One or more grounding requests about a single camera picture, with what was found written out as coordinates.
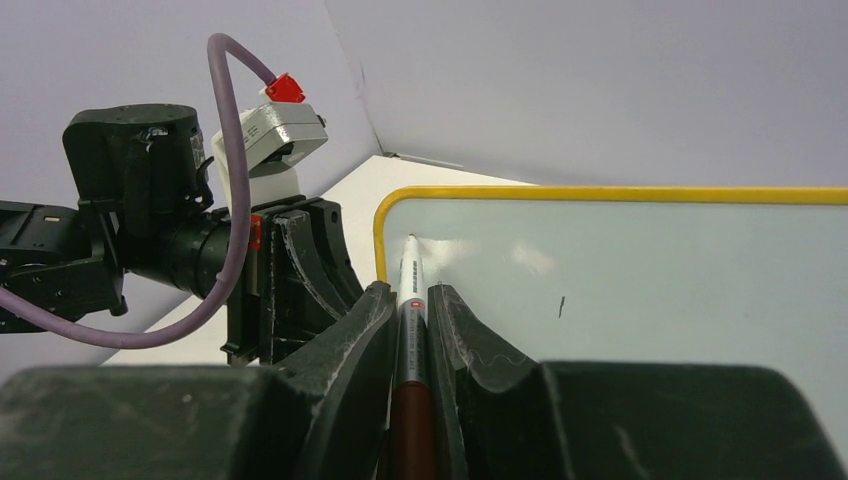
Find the yellow framed whiteboard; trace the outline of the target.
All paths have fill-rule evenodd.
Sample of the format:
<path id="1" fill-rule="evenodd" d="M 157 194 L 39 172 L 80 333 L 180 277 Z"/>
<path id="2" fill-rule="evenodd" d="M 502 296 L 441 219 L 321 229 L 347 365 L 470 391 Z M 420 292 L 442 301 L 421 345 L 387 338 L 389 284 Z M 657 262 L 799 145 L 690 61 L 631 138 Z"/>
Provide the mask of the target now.
<path id="1" fill-rule="evenodd" d="M 843 187 L 406 187 L 375 212 L 380 280 L 409 235 L 533 359 L 771 368 L 847 450 Z"/>

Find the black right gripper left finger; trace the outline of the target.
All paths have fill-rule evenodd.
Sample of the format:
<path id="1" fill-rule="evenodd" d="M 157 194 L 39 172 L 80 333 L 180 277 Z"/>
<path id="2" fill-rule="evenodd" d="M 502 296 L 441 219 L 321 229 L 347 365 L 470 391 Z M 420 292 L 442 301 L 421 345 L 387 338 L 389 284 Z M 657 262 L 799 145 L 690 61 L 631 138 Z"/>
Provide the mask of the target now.
<path id="1" fill-rule="evenodd" d="M 383 443 L 395 296 L 369 285 L 271 367 L 21 372 L 1 390 L 5 479 L 369 479 Z"/>

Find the white whiteboard marker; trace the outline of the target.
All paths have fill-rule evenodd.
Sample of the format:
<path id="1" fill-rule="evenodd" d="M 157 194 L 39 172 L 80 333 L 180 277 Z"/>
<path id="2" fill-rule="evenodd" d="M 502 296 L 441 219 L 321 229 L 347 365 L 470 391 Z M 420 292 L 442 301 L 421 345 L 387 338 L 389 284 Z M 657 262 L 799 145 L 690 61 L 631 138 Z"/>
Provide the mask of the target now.
<path id="1" fill-rule="evenodd" d="M 403 244 L 397 282 L 398 338 L 391 404 L 393 479 L 437 477 L 423 273 L 420 244 L 410 234 Z"/>

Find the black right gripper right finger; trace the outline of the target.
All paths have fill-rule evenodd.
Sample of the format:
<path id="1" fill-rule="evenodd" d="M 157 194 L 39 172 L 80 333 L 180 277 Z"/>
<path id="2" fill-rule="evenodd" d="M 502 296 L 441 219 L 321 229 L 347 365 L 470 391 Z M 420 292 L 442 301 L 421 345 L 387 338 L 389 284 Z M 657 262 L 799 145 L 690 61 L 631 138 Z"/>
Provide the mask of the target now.
<path id="1" fill-rule="evenodd" d="M 536 361 L 428 292 L 441 479 L 838 479 L 807 400 L 754 366 Z"/>

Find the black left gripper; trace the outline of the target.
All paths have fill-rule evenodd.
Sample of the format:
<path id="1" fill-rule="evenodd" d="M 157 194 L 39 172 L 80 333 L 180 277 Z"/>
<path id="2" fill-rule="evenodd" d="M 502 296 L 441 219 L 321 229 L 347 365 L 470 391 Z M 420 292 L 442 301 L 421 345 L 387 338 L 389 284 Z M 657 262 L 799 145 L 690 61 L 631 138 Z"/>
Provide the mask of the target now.
<path id="1" fill-rule="evenodd" d="M 221 349 L 231 366 L 274 364 L 341 320 L 362 294 L 338 203 L 295 196 L 257 206 Z"/>

